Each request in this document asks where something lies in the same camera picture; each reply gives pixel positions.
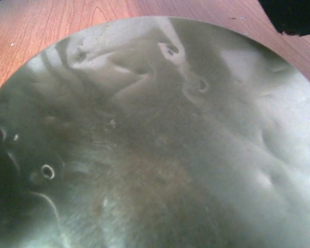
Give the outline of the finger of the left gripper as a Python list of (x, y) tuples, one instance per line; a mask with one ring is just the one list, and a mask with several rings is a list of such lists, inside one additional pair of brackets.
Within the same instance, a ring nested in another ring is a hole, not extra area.
[(310, 0), (259, 0), (278, 33), (310, 35)]

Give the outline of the white jar lid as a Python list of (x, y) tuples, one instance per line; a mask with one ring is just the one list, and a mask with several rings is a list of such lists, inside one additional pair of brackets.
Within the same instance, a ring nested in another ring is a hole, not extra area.
[(62, 39), (0, 87), (0, 247), (310, 247), (310, 81), (190, 19)]

